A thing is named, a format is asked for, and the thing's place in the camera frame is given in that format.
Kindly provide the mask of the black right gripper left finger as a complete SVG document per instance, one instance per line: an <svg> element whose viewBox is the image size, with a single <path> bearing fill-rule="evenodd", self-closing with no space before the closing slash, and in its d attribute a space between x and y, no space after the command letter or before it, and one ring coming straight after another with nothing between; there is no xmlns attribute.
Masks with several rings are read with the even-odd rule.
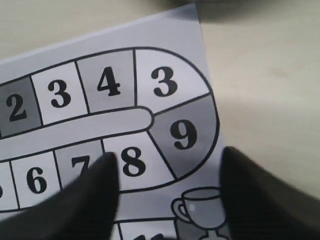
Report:
<svg viewBox="0 0 320 240"><path fill-rule="evenodd" d="M2 240L109 240L119 205L118 159L104 153L64 190L0 223Z"/></svg>

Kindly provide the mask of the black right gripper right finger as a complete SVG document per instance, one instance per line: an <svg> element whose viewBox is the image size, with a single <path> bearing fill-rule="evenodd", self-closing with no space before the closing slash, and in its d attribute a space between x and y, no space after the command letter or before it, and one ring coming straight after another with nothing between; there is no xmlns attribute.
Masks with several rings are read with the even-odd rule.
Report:
<svg viewBox="0 0 320 240"><path fill-rule="evenodd" d="M279 179L239 149L223 149L219 181L234 240L320 238L320 200Z"/></svg>

